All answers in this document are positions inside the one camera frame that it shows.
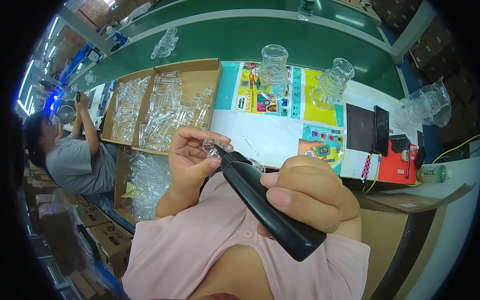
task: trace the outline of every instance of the hand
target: hand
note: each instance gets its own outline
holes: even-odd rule
[[[306,155],[307,151],[310,151],[314,157],[318,158],[317,151],[314,147],[323,146],[325,143],[320,141],[307,141],[304,139],[299,139],[299,147],[297,150],[297,155]]]
[[[218,158],[207,158],[202,149],[203,141],[209,137],[230,144],[230,138],[219,133],[203,131],[199,128],[181,126],[172,137],[168,151],[168,164],[172,185],[177,192],[198,192],[204,179],[219,166]]]
[[[77,102],[77,99],[75,99],[75,108],[77,109],[77,111],[88,109],[88,103],[90,102],[90,100],[88,99],[87,96],[85,96],[85,94],[82,91],[79,91],[79,93],[80,93],[80,101]]]
[[[335,232],[341,221],[358,216],[360,211],[340,177],[315,157],[291,157],[279,172],[264,174],[260,181],[269,189],[267,200],[273,207],[325,233]],[[271,237],[261,224],[257,231]]]

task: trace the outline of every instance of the tape roll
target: tape roll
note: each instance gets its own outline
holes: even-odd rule
[[[407,162],[410,159],[410,154],[408,153],[407,150],[402,151],[402,160]]]

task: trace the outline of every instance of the small fan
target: small fan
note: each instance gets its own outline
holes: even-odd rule
[[[76,115],[75,100],[57,99],[57,101],[53,103],[53,113],[63,124],[70,124]]]

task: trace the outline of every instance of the black phone screen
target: black phone screen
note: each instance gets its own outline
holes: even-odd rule
[[[375,132],[373,140],[373,153],[388,156],[388,135],[390,113],[375,105],[373,107]]]

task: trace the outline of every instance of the black glue bottle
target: black glue bottle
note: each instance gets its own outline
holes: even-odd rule
[[[326,239],[324,232],[301,223],[276,210],[266,197],[267,188],[260,183],[263,175],[239,152],[226,152],[214,146],[222,162],[223,177],[272,237],[298,262],[310,256]]]

